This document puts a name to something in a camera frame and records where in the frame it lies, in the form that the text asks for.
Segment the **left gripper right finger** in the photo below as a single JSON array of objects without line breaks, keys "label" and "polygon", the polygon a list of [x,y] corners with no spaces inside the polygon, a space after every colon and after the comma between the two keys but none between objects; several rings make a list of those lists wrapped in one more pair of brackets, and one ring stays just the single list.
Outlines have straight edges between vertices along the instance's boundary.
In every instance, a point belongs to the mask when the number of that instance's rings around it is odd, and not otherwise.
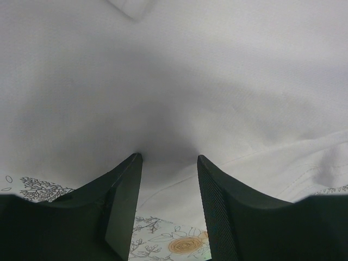
[{"label": "left gripper right finger", "polygon": [[347,196],[290,203],[197,159],[212,260],[347,260]]}]

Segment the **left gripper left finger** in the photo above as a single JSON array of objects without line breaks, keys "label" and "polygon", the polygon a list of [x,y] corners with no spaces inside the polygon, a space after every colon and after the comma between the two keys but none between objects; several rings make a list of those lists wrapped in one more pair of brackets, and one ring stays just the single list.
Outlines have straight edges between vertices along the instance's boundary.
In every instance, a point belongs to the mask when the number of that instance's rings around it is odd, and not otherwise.
[{"label": "left gripper left finger", "polygon": [[1,260],[127,260],[140,153],[52,202],[1,196]]}]

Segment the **white t shirt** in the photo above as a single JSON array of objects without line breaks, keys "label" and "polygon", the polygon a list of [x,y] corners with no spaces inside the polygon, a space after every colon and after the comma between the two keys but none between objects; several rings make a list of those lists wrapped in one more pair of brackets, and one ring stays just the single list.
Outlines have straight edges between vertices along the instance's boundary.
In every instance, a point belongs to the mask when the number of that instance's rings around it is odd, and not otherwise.
[{"label": "white t shirt", "polygon": [[1,1],[1,193],[144,157],[140,204],[204,154],[296,200],[347,184],[347,1]]}]

